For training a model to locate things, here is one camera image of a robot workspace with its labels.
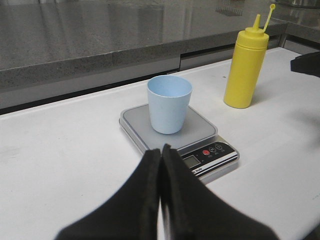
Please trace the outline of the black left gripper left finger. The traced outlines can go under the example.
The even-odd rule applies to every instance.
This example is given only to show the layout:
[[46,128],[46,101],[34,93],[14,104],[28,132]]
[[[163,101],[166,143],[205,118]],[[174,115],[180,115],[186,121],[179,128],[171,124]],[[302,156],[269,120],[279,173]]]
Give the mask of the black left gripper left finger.
[[157,239],[160,165],[160,150],[147,150],[131,176],[110,199],[63,228],[56,239]]

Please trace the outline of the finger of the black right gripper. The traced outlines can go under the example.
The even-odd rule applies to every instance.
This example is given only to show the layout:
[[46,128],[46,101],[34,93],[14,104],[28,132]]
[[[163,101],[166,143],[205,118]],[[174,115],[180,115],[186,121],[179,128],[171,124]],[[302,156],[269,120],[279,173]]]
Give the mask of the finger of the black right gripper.
[[292,72],[320,76],[320,52],[312,52],[297,56],[290,61],[290,70]]

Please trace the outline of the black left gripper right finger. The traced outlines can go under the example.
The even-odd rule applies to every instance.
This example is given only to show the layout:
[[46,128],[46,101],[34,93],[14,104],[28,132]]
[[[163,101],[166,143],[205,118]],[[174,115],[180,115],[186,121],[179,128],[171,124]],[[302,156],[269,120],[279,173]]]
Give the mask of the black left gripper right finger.
[[162,149],[161,205],[167,240],[276,240],[267,225],[212,193],[176,149]]

